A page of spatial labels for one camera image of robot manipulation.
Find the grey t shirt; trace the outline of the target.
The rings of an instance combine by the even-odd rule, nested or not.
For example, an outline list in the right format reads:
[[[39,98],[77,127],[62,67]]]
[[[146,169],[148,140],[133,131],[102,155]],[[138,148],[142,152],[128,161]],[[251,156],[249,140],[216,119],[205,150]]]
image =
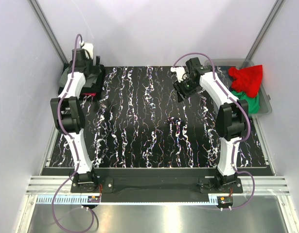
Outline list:
[[[68,79],[68,70],[66,69],[59,80],[59,87],[64,88]],[[98,76],[94,74],[90,74],[86,79],[86,83],[84,84],[83,88],[91,88],[94,83],[96,83]]]

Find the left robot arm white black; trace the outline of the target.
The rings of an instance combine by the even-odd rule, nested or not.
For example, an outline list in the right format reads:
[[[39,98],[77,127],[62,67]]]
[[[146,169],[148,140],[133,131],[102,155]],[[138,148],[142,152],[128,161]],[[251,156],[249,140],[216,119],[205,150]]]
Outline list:
[[[99,181],[85,143],[86,120],[79,99],[101,94],[105,68],[100,57],[93,56],[93,45],[88,44],[72,50],[72,61],[62,75],[67,78],[66,83],[58,97],[51,99],[50,106],[55,127],[64,135],[74,160],[71,190],[94,192]]]

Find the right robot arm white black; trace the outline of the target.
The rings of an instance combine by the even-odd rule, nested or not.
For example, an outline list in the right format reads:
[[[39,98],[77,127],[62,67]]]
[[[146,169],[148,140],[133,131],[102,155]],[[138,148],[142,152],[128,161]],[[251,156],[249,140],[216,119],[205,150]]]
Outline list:
[[[173,86],[178,102],[184,101],[201,87],[218,107],[215,130],[221,142],[220,159],[214,178],[208,184],[200,184],[200,187],[208,191],[215,189],[222,193],[230,192],[237,186],[239,144],[247,140],[251,131],[248,102],[235,97],[221,82],[215,67],[201,65],[197,57],[189,59],[186,67],[172,66],[171,72],[177,78]]]

